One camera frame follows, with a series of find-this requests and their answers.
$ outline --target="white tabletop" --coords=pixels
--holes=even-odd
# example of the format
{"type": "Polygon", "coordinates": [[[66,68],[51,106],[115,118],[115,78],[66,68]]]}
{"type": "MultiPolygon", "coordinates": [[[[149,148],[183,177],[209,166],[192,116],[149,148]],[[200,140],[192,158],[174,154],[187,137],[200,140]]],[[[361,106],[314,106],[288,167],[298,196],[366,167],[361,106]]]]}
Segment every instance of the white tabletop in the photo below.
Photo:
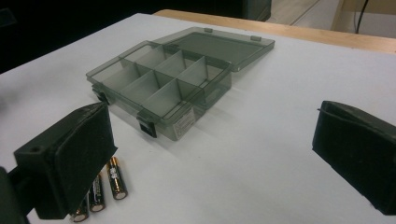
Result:
{"type": "MultiPolygon", "coordinates": [[[[130,192],[84,223],[395,223],[312,150],[324,100],[396,124],[396,56],[136,14],[0,75],[0,165],[71,111],[98,102],[85,74],[144,40],[211,27],[274,39],[177,142],[141,132],[115,106],[110,118],[130,192]]],[[[32,223],[69,223],[39,220],[32,223]]]]}

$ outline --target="floor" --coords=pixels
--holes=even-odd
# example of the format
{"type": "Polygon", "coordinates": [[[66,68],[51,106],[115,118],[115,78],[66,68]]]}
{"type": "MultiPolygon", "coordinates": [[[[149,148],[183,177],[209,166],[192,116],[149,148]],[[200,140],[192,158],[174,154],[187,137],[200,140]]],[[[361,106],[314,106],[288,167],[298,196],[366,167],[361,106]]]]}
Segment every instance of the floor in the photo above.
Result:
{"type": "MultiPolygon", "coordinates": [[[[338,3],[339,0],[273,0],[268,22],[331,30],[338,3]]],[[[359,14],[343,14],[343,28],[337,31],[354,33],[353,17],[358,18],[359,14]]],[[[396,15],[364,13],[360,34],[396,38],[396,15]]]]}

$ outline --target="aa battery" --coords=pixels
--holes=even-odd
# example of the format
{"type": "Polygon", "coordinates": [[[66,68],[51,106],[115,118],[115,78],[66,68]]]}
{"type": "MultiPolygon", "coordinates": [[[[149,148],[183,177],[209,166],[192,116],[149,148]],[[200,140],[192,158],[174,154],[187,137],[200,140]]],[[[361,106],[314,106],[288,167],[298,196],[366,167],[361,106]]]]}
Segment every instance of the aa battery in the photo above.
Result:
{"type": "Polygon", "coordinates": [[[74,222],[80,222],[88,218],[89,214],[88,214],[88,206],[87,206],[87,196],[84,197],[77,211],[74,214],[71,214],[70,216],[74,222]]]}
{"type": "Polygon", "coordinates": [[[116,157],[112,157],[106,165],[108,180],[110,181],[113,198],[120,200],[128,195],[125,183],[122,180],[119,163],[116,157]]]}
{"type": "Polygon", "coordinates": [[[102,186],[102,177],[100,174],[93,180],[88,196],[90,203],[90,211],[99,212],[106,207],[105,195],[103,193],[103,186],[102,186]]]}

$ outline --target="cable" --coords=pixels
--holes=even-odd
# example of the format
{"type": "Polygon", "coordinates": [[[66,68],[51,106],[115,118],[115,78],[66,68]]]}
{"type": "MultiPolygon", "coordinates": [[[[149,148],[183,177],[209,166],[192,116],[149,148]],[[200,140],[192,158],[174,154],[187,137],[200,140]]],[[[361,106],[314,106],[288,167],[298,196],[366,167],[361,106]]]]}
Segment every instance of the cable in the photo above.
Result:
{"type": "Polygon", "coordinates": [[[359,28],[361,28],[361,18],[363,17],[363,13],[364,13],[364,10],[367,7],[367,3],[369,3],[369,0],[366,0],[364,2],[363,8],[361,9],[361,14],[359,15],[359,20],[358,20],[358,27],[355,30],[355,34],[358,34],[359,33],[359,28]]]}

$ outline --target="plastic box lid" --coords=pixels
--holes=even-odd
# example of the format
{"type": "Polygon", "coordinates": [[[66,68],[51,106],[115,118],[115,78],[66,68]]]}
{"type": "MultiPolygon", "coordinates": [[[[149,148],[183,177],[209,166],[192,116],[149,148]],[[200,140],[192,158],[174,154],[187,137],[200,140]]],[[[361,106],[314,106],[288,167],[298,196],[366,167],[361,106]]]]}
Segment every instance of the plastic box lid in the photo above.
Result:
{"type": "Polygon", "coordinates": [[[274,48],[275,40],[191,27],[153,42],[221,59],[238,72],[274,48]]]}

